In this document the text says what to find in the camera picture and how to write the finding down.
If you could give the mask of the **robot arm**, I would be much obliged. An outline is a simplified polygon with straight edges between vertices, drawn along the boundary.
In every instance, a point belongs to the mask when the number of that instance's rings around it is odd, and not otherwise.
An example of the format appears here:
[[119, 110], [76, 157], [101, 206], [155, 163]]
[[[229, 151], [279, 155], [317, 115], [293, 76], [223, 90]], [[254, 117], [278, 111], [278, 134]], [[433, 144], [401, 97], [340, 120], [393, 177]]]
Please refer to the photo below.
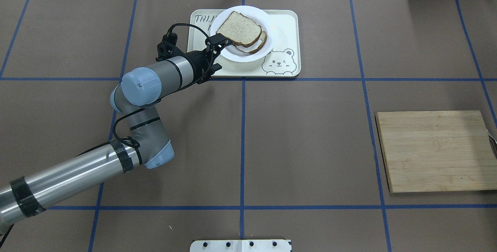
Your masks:
[[140, 165], [153, 169], [174, 158], [170, 137], [155, 105], [170, 94], [210, 80], [222, 68], [215, 63], [231, 45], [222, 34], [207, 37], [204, 50], [184, 53], [172, 31], [158, 44], [156, 63], [126, 73], [110, 102], [122, 117], [113, 139], [37, 174], [19, 177], [1, 188], [1, 234], [25, 218]]

